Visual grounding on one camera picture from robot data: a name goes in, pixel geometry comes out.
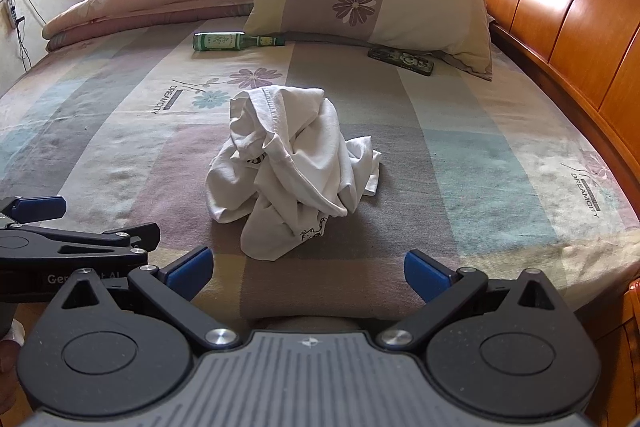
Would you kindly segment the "person left hand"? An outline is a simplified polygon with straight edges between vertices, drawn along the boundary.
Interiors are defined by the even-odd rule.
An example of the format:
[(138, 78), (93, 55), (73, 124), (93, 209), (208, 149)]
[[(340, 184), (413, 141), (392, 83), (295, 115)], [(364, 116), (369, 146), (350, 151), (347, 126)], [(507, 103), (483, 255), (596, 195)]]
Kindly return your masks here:
[(15, 402), (18, 389), (16, 363), (24, 341), (24, 326), (13, 320), (0, 343), (0, 414), (6, 413)]

